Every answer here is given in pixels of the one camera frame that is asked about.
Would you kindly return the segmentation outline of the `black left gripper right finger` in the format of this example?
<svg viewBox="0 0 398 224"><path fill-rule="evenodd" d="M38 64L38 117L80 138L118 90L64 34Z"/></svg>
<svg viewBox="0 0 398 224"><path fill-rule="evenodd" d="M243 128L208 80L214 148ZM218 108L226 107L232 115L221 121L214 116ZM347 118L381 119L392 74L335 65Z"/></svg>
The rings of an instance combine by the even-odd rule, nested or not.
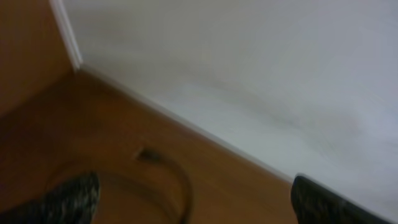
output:
<svg viewBox="0 0 398 224"><path fill-rule="evenodd" d="M390 224L302 175L293 181L290 201L299 224Z"/></svg>

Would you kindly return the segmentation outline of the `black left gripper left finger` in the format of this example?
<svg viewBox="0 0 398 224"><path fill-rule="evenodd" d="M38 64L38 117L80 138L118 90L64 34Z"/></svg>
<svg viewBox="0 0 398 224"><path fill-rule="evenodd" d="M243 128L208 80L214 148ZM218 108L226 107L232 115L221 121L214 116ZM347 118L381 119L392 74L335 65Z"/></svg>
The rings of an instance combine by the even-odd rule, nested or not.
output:
<svg viewBox="0 0 398 224"><path fill-rule="evenodd" d="M44 196L1 212L1 223L90 224L100 200L100 180L88 172L56 186Z"/></svg>

